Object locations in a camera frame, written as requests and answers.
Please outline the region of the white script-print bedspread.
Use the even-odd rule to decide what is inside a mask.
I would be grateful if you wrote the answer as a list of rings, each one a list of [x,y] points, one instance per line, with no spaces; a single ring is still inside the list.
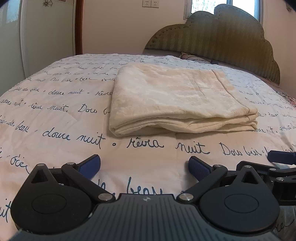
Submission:
[[[112,90],[119,68],[128,63],[223,71],[258,109],[258,129],[113,136]],[[97,154],[101,169],[93,181],[113,194],[179,194],[195,182],[185,166],[192,155],[234,169],[241,160],[268,164],[270,150],[295,150],[295,108],[250,73],[173,56],[86,54],[56,61],[1,96],[1,240],[16,232],[10,206],[38,163],[60,168]]]

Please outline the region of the cream fleece pants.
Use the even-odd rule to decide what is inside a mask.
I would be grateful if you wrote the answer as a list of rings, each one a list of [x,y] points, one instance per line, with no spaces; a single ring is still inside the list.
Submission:
[[[254,131],[257,117],[223,71],[133,63],[115,79],[109,129],[117,137]]]

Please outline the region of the white sliding wardrobe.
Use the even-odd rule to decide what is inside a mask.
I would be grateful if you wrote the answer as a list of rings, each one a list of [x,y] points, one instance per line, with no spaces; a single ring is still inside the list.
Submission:
[[[83,1],[1,1],[1,93],[82,54]]]

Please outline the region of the olive green padded headboard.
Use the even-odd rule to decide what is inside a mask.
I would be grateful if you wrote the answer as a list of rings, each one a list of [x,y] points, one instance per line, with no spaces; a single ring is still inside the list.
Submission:
[[[228,4],[217,5],[213,14],[197,11],[184,24],[163,27],[145,49],[190,53],[280,83],[280,68],[262,25],[247,12]]]

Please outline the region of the pink floral blanket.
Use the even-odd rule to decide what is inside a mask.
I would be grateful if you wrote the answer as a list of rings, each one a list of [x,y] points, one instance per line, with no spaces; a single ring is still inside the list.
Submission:
[[[279,99],[282,103],[289,104],[292,108],[296,108],[296,101],[294,97],[289,96],[284,90],[276,88],[274,90],[279,96]]]

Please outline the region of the striped pillow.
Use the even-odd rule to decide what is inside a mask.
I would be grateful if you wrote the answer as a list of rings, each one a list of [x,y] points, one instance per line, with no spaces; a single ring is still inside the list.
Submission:
[[[184,60],[190,60],[190,61],[209,61],[208,59],[196,55],[192,55],[189,53],[182,52],[180,54],[180,58]]]

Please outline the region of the white wall socket plate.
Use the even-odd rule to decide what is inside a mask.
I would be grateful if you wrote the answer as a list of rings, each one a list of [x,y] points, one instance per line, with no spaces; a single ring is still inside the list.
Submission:
[[[151,8],[159,8],[159,0],[151,0]]]

